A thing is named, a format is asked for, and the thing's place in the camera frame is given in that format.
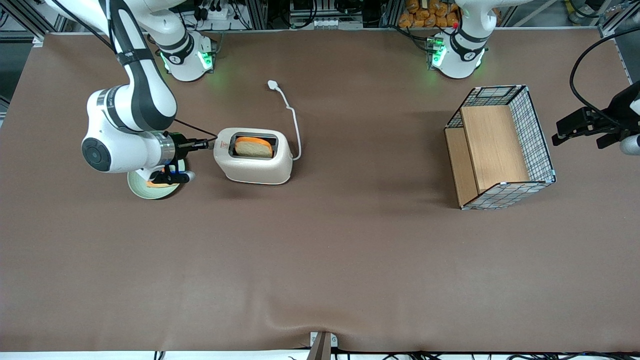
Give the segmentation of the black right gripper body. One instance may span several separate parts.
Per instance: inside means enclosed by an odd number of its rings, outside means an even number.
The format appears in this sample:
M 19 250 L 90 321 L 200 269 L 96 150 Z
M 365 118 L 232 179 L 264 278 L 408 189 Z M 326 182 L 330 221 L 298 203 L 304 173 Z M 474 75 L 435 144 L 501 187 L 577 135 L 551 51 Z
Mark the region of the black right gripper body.
M 176 161 L 185 159 L 190 152 L 190 148 L 192 148 L 192 140 L 181 133 L 172 133 L 172 141 L 174 145 L 174 159 L 176 159 Z

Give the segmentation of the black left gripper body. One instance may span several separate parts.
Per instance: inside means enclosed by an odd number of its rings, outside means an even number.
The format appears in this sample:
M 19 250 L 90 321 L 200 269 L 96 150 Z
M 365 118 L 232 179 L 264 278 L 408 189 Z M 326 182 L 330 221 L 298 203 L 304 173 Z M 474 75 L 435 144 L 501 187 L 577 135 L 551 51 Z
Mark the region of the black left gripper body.
M 630 137 L 640 132 L 639 91 L 640 82 L 636 81 L 616 94 L 604 109 L 619 137 Z

